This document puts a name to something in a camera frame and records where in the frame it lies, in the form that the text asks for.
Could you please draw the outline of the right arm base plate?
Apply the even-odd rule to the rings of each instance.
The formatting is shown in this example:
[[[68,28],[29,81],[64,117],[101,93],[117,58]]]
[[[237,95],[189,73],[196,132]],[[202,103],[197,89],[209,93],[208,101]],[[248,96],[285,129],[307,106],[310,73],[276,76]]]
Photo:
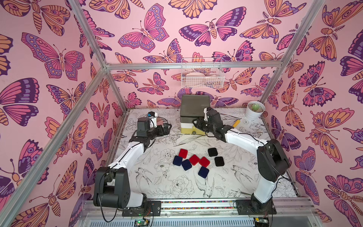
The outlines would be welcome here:
[[[236,200],[235,206],[239,215],[275,215],[277,211],[272,199],[266,203],[260,203],[258,200]]]

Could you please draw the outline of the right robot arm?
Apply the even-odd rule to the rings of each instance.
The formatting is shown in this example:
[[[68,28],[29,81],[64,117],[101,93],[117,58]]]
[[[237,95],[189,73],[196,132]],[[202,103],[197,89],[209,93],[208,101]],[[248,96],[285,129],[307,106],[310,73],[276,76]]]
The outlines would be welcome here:
[[[193,119],[192,123],[206,135],[211,133],[217,140],[236,145],[256,157],[260,180],[251,195],[248,209],[258,214],[272,208],[273,193],[277,189],[278,180],[280,177],[284,178],[291,166],[280,142],[276,139],[257,139],[224,124],[220,113],[211,107],[205,108],[204,116]]]

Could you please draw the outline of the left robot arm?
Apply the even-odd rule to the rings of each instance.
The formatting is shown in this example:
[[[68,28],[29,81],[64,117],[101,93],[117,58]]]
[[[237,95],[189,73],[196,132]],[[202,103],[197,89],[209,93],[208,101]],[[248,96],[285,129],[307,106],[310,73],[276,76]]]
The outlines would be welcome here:
[[[142,208],[147,202],[144,194],[130,188],[129,172],[157,137],[169,135],[172,125],[162,117],[139,118],[137,129],[126,149],[107,167],[101,167],[95,175],[93,204],[100,208]]]

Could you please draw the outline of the three-tier drawer cabinet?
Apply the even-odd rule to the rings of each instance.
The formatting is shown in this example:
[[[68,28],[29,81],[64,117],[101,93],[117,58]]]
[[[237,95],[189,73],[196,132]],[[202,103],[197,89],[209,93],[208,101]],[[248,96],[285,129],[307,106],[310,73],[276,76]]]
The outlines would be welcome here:
[[[204,109],[210,107],[210,97],[207,95],[183,95],[180,108],[180,131],[182,134],[205,135],[197,129],[193,120],[204,118]]]

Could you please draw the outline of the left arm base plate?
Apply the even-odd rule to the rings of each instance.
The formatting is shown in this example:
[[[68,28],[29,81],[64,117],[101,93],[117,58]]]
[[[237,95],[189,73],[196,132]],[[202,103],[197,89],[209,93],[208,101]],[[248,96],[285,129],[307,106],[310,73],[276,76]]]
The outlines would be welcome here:
[[[146,201],[140,207],[123,209],[123,217],[158,217],[161,214],[161,201]]]

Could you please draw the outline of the black brooch box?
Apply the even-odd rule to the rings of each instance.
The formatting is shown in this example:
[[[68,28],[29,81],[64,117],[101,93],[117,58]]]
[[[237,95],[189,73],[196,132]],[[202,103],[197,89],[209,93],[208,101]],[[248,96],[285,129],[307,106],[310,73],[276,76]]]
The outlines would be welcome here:
[[[215,157],[214,158],[214,161],[215,161],[215,166],[224,166],[225,165],[225,162],[224,162],[224,158],[223,157]]]
[[[216,157],[218,155],[218,151],[216,148],[209,148],[208,149],[208,155],[210,157]]]

